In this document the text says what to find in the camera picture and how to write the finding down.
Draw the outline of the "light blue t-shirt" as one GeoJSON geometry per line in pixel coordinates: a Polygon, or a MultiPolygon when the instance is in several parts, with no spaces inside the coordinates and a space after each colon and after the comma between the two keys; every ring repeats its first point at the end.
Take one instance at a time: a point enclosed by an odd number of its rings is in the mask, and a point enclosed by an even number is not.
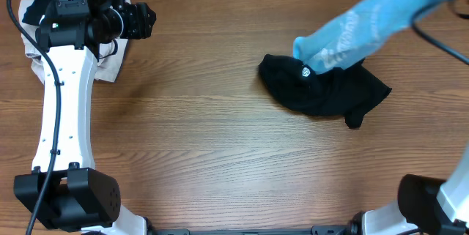
{"type": "Polygon", "coordinates": [[[378,51],[388,39],[448,0],[362,0],[307,37],[297,37],[292,55],[322,74],[343,70],[378,51]]]}

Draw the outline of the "black t-shirt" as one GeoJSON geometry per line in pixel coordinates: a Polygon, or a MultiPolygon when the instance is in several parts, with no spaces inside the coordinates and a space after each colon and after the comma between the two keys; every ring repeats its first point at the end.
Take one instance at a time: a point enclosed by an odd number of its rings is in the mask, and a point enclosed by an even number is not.
{"type": "Polygon", "coordinates": [[[343,116],[350,129],[360,128],[365,115],[392,91],[362,61],[345,70],[333,68],[316,74],[299,59],[267,54],[258,73],[285,108],[309,116],[343,116]]]}

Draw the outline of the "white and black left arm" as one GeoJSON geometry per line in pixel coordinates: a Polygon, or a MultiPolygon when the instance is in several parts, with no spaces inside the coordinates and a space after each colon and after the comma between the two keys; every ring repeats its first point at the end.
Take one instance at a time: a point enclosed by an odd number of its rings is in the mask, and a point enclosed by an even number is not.
{"type": "Polygon", "coordinates": [[[155,233],[121,202],[115,178],[95,167],[90,141],[92,86],[100,46],[148,38],[156,14],[127,0],[50,0],[29,42],[43,62],[40,142],[29,174],[14,180],[31,222],[83,234],[155,233]]]}

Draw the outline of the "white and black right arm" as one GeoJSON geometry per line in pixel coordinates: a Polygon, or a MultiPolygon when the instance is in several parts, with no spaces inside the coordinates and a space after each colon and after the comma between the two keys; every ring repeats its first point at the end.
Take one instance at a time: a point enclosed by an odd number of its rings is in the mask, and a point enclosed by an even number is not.
{"type": "Polygon", "coordinates": [[[351,234],[395,235],[468,233],[468,150],[450,177],[436,179],[407,174],[397,199],[354,216],[351,234]]]}

